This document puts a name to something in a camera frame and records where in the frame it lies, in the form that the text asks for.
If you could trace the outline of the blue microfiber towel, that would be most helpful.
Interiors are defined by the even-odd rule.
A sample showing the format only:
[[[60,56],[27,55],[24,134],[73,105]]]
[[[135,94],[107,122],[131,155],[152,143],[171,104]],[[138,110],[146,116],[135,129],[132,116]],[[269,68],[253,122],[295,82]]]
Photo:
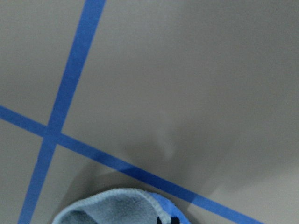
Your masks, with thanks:
[[[54,224],[188,224],[173,202],[135,188],[110,189],[64,208]]]

